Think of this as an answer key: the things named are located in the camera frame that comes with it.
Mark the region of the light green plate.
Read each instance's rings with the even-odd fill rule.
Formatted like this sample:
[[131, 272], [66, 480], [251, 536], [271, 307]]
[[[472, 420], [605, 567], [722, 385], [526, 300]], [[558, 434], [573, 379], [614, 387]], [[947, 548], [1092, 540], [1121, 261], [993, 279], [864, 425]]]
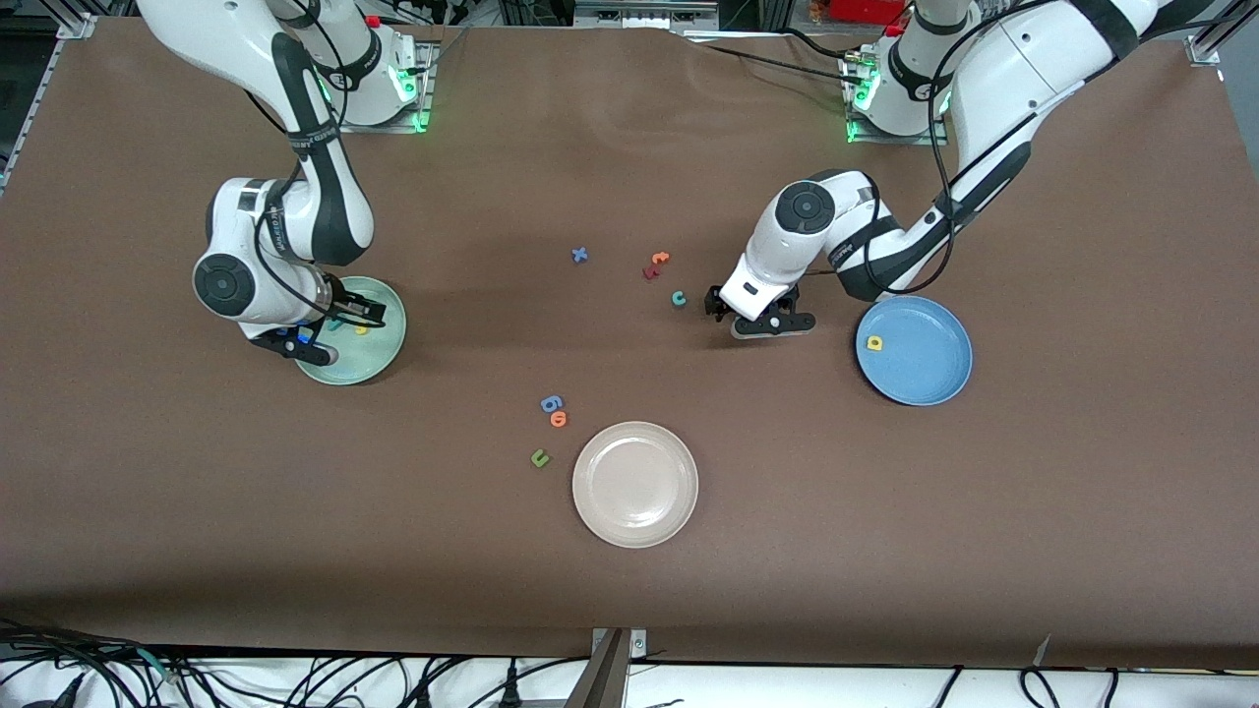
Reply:
[[368, 335], [354, 333], [356, 325], [342, 324], [337, 331], [321, 328], [319, 341], [337, 351], [337, 360], [331, 367], [297, 367], [310, 377], [329, 385], [353, 385], [371, 380], [380, 375], [399, 354], [405, 339], [405, 307], [397, 292], [380, 278], [349, 276], [342, 278], [342, 287], [360, 296], [387, 305], [384, 326], [371, 328]]

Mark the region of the blue plate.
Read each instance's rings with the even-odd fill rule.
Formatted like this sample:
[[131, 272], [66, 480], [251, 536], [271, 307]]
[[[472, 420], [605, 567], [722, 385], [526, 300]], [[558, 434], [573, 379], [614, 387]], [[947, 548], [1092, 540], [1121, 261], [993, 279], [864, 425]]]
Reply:
[[[884, 339], [881, 351], [867, 338]], [[973, 345], [956, 315], [930, 299], [905, 295], [876, 302], [855, 334], [857, 367], [872, 389], [904, 406], [938, 406], [969, 380]]]

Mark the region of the beige plate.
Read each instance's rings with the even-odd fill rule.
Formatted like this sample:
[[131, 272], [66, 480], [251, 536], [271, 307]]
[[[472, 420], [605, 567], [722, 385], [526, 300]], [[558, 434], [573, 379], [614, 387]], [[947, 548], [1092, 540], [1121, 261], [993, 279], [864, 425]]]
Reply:
[[580, 448], [572, 503], [596, 538], [648, 551], [687, 525], [697, 504], [697, 465], [674, 431], [645, 421], [616, 423]]

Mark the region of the grey metal rack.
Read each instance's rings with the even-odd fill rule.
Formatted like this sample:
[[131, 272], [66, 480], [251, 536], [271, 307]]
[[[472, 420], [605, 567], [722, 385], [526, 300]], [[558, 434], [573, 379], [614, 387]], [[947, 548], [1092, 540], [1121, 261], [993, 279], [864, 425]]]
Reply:
[[572, 26], [580, 29], [663, 29], [718, 31], [716, 0], [574, 0]]

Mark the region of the brown table cover sheet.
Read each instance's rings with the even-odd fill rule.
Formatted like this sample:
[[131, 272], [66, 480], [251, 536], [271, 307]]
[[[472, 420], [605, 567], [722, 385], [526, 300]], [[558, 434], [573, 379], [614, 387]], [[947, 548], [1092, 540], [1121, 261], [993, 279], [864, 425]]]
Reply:
[[[144, 21], [99, 21], [0, 197], [0, 615], [525, 656], [635, 626], [667, 660], [943, 665], [1026, 665], [1053, 632], [1058, 665], [1259, 668], [1259, 183], [1222, 81], [1151, 43], [1053, 112], [927, 290], [974, 350], [934, 407], [869, 388], [832, 276], [802, 285], [805, 336], [738, 341], [697, 305], [791, 181], [854, 168], [899, 220], [929, 205], [930, 152], [846, 144], [840, 107], [665, 31], [470, 31], [427, 134], [346, 139], [376, 219], [353, 270], [408, 331], [332, 388], [193, 291], [208, 202], [283, 178], [285, 139]], [[572, 503], [580, 448], [626, 421], [697, 465], [648, 551]]]

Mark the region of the red box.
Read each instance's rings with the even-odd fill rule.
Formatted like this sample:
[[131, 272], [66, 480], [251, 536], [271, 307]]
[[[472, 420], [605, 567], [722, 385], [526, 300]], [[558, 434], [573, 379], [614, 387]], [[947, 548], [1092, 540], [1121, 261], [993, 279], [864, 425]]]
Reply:
[[908, 0], [827, 0], [832, 20], [855, 26], [889, 26], [901, 13]]

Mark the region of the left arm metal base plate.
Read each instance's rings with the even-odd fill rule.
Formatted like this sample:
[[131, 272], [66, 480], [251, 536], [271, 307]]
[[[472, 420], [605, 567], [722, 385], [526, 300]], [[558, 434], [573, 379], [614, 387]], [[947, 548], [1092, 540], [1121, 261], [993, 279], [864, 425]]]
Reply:
[[888, 81], [883, 81], [878, 71], [876, 54], [869, 52], [872, 44], [850, 49], [837, 59], [837, 67], [842, 78], [857, 78], [855, 84], [845, 84], [844, 110], [845, 125], [849, 144], [881, 144], [896, 145], [896, 147], [927, 147], [929, 135], [927, 131], [913, 136], [900, 136], [886, 134], [880, 127], [872, 125], [871, 120], [862, 112]]

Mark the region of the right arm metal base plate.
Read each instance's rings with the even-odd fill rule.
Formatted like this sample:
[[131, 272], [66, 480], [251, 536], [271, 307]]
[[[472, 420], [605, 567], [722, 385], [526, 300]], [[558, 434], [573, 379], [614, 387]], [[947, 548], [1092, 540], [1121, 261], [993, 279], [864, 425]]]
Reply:
[[370, 76], [350, 93], [332, 89], [334, 103], [349, 100], [342, 134], [426, 134], [436, 93], [436, 62], [441, 45], [402, 35], [392, 42], [390, 57], [383, 58]]

